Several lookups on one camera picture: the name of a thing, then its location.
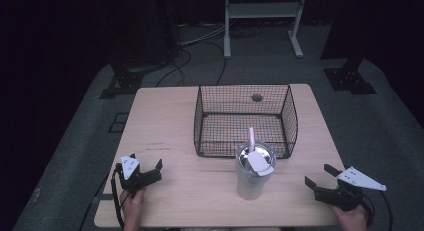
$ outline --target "white straw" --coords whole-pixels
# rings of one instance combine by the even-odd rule
[[[255,133],[253,132],[253,128],[249,128],[249,141],[250,141],[250,147],[249,152],[255,151]]]

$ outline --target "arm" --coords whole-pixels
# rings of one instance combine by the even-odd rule
[[[343,211],[339,207],[330,205],[339,220],[343,231],[366,231],[368,214],[365,209],[358,205],[350,211]]]
[[[127,190],[122,190],[119,197],[124,212],[124,231],[136,231],[140,226],[141,209],[143,207],[143,195],[146,188],[140,189],[134,198],[128,195]]]

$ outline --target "black wire basket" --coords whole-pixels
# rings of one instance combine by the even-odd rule
[[[292,155],[298,126],[290,85],[199,87],[194,117],[197,155],[234,158],[249,141],[249,127],[278,159]]]

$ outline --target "white metal stand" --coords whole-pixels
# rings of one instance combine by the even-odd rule
[[[305,0],[289,3],[230,4],[230,0],[225,0],[224,57],[231,58],[230,19],[295,17],[293,30],[288,31],[288,33],[296,57],[302,58],[303,52],[297,41],[296,34],[299,28],[304,3]]]

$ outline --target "person's left hand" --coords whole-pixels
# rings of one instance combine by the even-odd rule
[[[138,190],[134,198],[132,198],[128,190],[122,190],[119,200],[124,212],[124,231],[134,231],[140,226],[145,191],[146,188]]]

